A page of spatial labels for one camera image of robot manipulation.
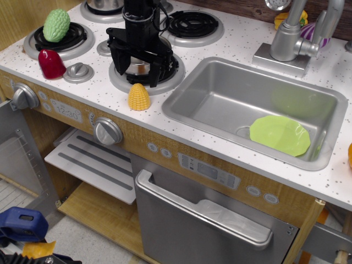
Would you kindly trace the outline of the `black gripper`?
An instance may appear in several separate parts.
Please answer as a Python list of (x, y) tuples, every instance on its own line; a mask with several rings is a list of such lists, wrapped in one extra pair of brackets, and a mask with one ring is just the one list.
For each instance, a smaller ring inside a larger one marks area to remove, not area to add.
[(162, 48), (162, 55), (153, 55), (145, 52), (152, 40), (158, 38), (165, 29), (160, 28), (160, 13), (145, 22), (125, 21), (125, 29), (109, 27), (108, 47), (117, 72), (123, 75), (130, 66), (131, 57), (136, 57), (150, 62), (148, 73), (149, 86), (156, 87), (160, 76), (173, 71), (173, 52), (171, 49)]

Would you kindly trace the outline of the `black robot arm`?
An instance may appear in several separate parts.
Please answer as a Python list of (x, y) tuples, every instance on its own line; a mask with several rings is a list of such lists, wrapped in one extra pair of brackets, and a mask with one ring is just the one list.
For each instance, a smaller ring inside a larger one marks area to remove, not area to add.
[(173, 51), (164, 43), (159, 34), (160, 1), (124, 1), (122, 15), (125, 28), (110, 27), (106, 30), (107, 41), (115, 69), (124, 74), (130, 66), (131, 58), (137, 58), (150, 65), (149, 85), (157, 86), (159, 79), (173, 66)]

